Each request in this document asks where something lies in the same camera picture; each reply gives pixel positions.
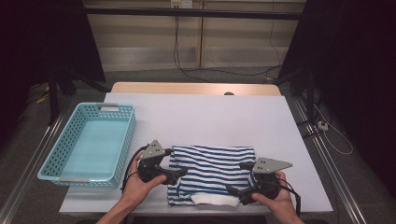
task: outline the clothing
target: clothing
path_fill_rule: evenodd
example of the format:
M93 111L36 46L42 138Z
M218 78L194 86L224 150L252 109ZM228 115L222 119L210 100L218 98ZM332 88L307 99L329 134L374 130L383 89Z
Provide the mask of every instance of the clothing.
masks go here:
M253 147L174 146L170 157L171 169L189 168L175 186L168 186L171 206L210 203L237 206L226 185L246 189L253 185L253 175L241 170L239 162L255 162Z

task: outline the wall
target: wall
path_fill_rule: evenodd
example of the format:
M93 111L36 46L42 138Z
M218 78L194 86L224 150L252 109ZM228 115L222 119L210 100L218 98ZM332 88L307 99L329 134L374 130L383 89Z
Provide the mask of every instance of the wall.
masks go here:
M170 1L163 0L84 3L170 7ZM304 0L193 1L193 8L301 12ZM175 18L89 15L89 20L105 71L175 68ZM178 18L178 58L182 67L278 65L283 62L296 25L297 21Z

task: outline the handheld controller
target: handheld controller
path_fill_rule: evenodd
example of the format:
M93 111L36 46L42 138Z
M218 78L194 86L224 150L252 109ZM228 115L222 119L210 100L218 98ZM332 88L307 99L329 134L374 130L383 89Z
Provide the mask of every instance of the handheld controller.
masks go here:
M163 149L157 140L154 140L143 152L137 167L140 179L147 183L158 175L166 175L163 185L175 185L180 177L188 172L188 169L166 170L160 166L165 156L172 153L172 149Z
M231 186L226 186L227 191L239 198L243 204L255 203L251 198L253 193L260 193L269 199L274 199L280 192L279 180L275 171L291 167L292 164L286 161L276 161L267 158L259 158L256 162L241 162L239 167L242 170L249 170L253 173L256 181L254 185L247 189L236 189Z

